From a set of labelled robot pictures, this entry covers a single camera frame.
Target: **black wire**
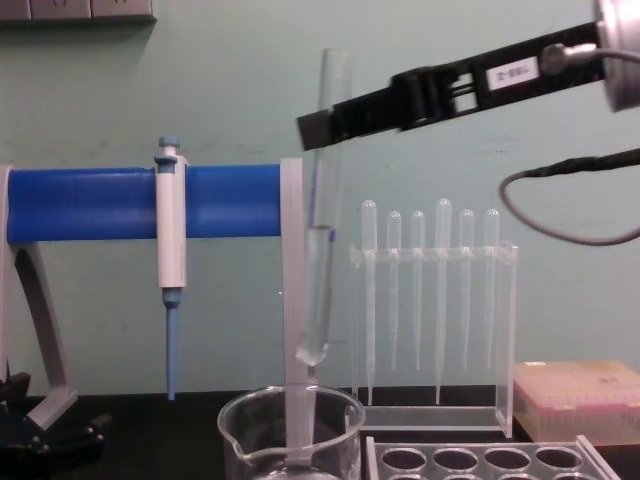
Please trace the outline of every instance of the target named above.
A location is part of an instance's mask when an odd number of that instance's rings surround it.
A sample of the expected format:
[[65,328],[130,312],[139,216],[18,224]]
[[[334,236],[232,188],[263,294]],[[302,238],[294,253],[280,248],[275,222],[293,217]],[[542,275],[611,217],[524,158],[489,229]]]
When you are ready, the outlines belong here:
[[[640,63],[640,54],[637,54],[635,52],[609,49],[598,49],[594,51],[594,58],[603,57],[612,57],[631,61],[634,63]],[[605,157],[572,158],[547,167],[540,167],[534,170],[524,170],[522,172],[514,173],[513,175],[508,176],[507,178],[502,180],[502,182],[500,182],[498,193],[500,195],[502,203],[507,208],[507,210],[509,210],[513,214],[514,217],[516,217],[528,227],[548,237],[590,247],[608,247],[612,245],[620,245],[640,237],[640,227],[622,235],[609,238],[589,238],[580,235],[569,235],[566,233],[562,233],[558,230],[554,230],[536,222],[527,214],[525,214],[521,209],[516,207],[507,194],[507,188],[513,182],[516,182],[523,178],[541,178],[551,177],[555,175],[568,175],[577,172],[613,170],[616,168],[629,167],[633,165],[640,165],[640,149],[607,155]]]

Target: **wall socket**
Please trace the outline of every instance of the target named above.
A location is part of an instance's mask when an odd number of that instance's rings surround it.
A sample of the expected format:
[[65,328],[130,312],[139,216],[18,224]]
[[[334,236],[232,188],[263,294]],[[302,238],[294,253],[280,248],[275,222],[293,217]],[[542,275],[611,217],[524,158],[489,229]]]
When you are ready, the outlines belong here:
[[91,0],[91,12],[95,20],[154,19],[151,0]]
[[0,21],[20,22],[31,20],[29,0],[0,0]]
[[90,0],[31,0],[33,20],[90,20]]

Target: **green wall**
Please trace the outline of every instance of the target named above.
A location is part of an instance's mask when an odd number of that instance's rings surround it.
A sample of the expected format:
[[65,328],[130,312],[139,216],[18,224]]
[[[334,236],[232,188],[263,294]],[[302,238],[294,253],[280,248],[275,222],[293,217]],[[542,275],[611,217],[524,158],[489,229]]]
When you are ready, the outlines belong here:
[[[274,163],[301,155],[294,119],[316,106],[323,48],[354,53],[353,93],[359,95],[400,71],[509,45],[592,15],[586,0],[156,3],[154,28],[0,34],[3,162],[18,168],[152,166],[157,137],[175,133],[192,164]],[[469,207],[480,216],[499,206],[496,187],[508,173],[637,147],[639,115],[611,114],[602,85],[594,84],[351,142],[336,346],[322,380],[349,384],[344,285],[363,200],[376,200],[381,214],[397,209],[407,219],[424,209],[433,224],[433,206],[446,196],[454,211]],[[557,227],[605,234],[640,224],[639,182],[640,171],[629,169],[523,184],[514,194]],[[521,247],[522,259],[517,358],[614,357],[640,367],[640,242],[594,250],[513,222],[507,227],[505,236]],[[44,254],[80,392],[163,391],[164,314],[154,243],[51,244]],[[188,259],[179,388],[281,382],[279,240],[195,240]],[[32,372],[34,392],[41,392],[42,361],[17,283],[15,289],[12,370]]]

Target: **clear acrylic rack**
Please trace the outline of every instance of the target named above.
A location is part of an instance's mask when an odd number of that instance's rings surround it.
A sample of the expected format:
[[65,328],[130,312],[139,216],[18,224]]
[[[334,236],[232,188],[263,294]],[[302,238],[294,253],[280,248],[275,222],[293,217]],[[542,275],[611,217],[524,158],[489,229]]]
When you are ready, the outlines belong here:
[[[480,245],[474,213],[459,212],[452,244],[452,215],[451,203],[440,200],[430,245],[424,212],[413,212],[409,222],[390,212],[379,229],[376,204],[362,204],[361,248],[351,249],[351,337],[352,390],[366,390],[359,396],[366,430],[511,437],[518,249],[500,238],[494,209],[484,214]],[[378,241],[379,230],[386,241]],[[447,404],[446,389],[466,385],[495,386],[495,402]],[[373,387],[385,386],[417,387],[423,400],[376,400]],[[435,402],[426,393],[433,387]]]

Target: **pipette rack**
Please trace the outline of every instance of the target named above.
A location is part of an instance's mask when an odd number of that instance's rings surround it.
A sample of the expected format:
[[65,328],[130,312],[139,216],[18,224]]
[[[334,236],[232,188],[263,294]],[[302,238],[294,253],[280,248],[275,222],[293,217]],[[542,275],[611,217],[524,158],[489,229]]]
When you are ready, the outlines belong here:
[[584,436],[564,443],[394,444],[366,439],[369,480],[620,480]]
[[[362,248],[350,252],[351,356],[352,393],[365,404],[366,431],[512,435],[518,249],[500,239],[494,209],[485,213],[480,246],[474,244],[473,212],[461,211],[459,242],[452,247],[451,215],[451,203],[440,200],[429,246],[425,214],[413,212],[406,245],[402,215],[391,212],[383,245],[375,203],[362,205]],[[491,392],[495,386],[495,401],[453,403],[449,388],[468,385]],[[416,394],[385,402],[380,399],[388,395],[376,393],[380,387],[411,387]]]

